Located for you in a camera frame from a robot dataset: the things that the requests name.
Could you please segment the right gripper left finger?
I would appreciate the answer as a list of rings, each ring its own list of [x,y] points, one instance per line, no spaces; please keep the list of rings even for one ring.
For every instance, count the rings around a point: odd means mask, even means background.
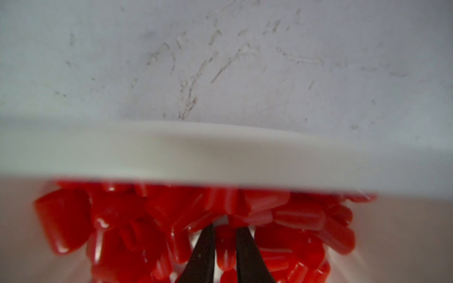
[[[213,283],[214,268],[215,229],[211,224],[202,230],[178,283]]]

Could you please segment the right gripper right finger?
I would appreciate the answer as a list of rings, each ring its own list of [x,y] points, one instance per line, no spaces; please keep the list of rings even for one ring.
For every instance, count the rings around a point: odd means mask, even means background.
[[[236,247],[239,283],[276,283],[248,227],[236,229]]]

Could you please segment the white tray of red sleeves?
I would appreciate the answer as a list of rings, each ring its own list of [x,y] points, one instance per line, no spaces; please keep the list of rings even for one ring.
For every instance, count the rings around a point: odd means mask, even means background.
[[[453,149],[171,121],[1,118],[1,281],[87,283],[82,251],[54,255],[33,201],[56,178],[375,193],[354,205],[356,249],[331,283],[453,280]]]

